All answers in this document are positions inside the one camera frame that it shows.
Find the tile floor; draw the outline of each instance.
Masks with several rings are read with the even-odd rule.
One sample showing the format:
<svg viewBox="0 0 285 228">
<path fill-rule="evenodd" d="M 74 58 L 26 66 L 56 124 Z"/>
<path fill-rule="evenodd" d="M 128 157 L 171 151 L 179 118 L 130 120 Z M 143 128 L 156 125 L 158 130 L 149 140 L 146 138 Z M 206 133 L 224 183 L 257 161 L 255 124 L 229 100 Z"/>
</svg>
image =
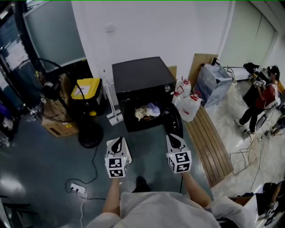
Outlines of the tile floor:
<svg viewBox="0 0 285 228">
<path fill-rule="evenodd" d="M 230 153 L 239 152 L 240 149 L 248 148 L 251 142 L 249 135 L 243 132 L 244 129 L 248 128 L 249 122 L 243 127 L 238 127 L 234 123 L 234 119 L 240 118 L 247 109 L 247 105 L 243 101 L 242 97 L 248 91 L 250 86 L 251 85 L 247 81 L 239 82 L 234 91 L 227 94 L 222 102 L 217 106 L 206 109 L 217 128 L 229 155 Z M 267 121 L 262 126 L 262 129 L 260 128 L 257 133 L 265 132 L 269 126 L 273 126 L 280 115 L 280 111 L 274 111 L 270 121 Z M 214 186 L 212 188 L 214 197 L 220 195 L 242 195 L 246 192 L 250 192 L 251 189 L 254 191 L 261 184 L 266 182 L 277 183 L 282 181 L 284 178 L 285 168 L 285 152 L 282 150 L 284 146 L 285 140 L 282 135 L 275 136 L 270 139 L 265 136 L 264 149 L 261 156 L 261 166 L 258 174 L 257 170 L 259 167 L 259 160 L 258 162 L 254 162 L 250 167 L 243 170 L 238 175 L 228 175 L 225 180 Z M 261 148 L 260 142 L 258 140 L 254 140 L 252 148 L 253 149 L 249 156 L 250 162 L 254 161 L 254 152 L 256 153 L 256 157 L 259 158 Z M 242 154 L 232 155 L 232 164 L 234 166 L 235 173 L 243 169 L 244 159 Z"/>
</svg>

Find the white cable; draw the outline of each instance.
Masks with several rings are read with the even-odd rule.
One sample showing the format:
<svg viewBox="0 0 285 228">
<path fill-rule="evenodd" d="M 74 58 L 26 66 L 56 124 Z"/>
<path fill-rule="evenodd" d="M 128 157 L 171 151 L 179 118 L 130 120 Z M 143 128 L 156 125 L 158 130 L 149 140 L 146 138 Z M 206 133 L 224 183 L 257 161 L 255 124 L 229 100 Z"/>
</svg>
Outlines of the white cable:
<svg viewBox="0 0 285 228">
<path fill-rule="evenodd" d="M 81 225 L 81 228 L 83 228 L 83 225 L 82 225 L 82 218 L 83 218 L 83 211 L 82 211 L 82 208 L 83 208 L 84 203 L 87 201 L 87 199 L 88 199 L 88 191 L 86 190 L 86 198 L 85 198 L 85 200 L 82 202 L 81 207 L 80 207 L 80 212 L 81 212 L 80 225 Z"/>
</svg>

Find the shoe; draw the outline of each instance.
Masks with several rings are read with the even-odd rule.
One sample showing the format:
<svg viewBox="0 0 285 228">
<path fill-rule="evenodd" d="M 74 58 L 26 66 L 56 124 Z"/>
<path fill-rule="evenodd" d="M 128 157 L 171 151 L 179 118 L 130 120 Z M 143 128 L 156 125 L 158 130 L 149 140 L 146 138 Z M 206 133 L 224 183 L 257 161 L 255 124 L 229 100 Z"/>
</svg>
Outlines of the shoe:
<svg viewBox="0 0 285 228">
<path fill-rule="evenodd" d="M 238 125 L 238 126 L 243 126 L 240 124 L 240 119 L 235 119 L 235 123 Z"/>
<path fill-rule="evenodd" d="M 136 187 L 139 185 L 145 185 L 145 184 L 147 184 L 146 179 L 143 176 L 138 176 L 136 181 L 135 181 Z"/>
<path fill-rule="evenodd" d="M 250 130 L 246 131 L 246 133 L 248 133 L 248 134 L 255 134 L 255 132 L 252 132 Z"/>
<path fill-rule="evenodd" d="M 264 135 L 268 136 L 269 138 L 272 138 L 271 131 L 269 131 L 269 130 L 267 130 L 266 132 L 264 132 Z"/>
</svg>

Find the black round base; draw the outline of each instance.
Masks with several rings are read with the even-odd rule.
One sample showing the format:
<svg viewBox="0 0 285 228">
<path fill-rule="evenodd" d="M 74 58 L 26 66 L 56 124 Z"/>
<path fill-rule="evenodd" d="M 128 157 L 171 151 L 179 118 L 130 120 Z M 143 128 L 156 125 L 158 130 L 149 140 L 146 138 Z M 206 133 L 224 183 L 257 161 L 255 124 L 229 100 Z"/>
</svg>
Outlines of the black round base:
<svg viewBox="0 0 285 228">
<path fill-rule="evenodd" d="M 89 122 L 81 125 L 78 140 L 85 148 L 94 148 L 100 144 L 103 139 L 102 127 L 94 122 Z"/>
</svg>

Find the wooden board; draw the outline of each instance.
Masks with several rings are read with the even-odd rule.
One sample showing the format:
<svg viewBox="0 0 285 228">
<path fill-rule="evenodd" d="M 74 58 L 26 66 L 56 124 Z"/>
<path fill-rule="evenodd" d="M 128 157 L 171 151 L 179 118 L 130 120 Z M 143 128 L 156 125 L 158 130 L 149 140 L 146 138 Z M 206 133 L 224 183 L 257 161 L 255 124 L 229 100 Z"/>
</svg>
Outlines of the wooden board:
<svg viewBox="0 0 285 228">
<path fill-rule="evenodd" d="M 194 88 L 201 65 L 203 63 L 212 63 L 214 58 L 218 58 L 217 54 L 198 54 L 194 55 L 188 79 L 190 80 L 191 87 Z"/>
<path fill-rule="evenodd" d="M 187 127 L 210 187 L 213 187 L 233 171 L 228 153 L 202 106 L 199 108 L 194 120 L 187 123 Z"/>
<path fill-rule="evenodd" d="M 176 79 L 177 66 L 168 66 L 168 69 L 170 70 L 173 77 Z"/>
</svg>

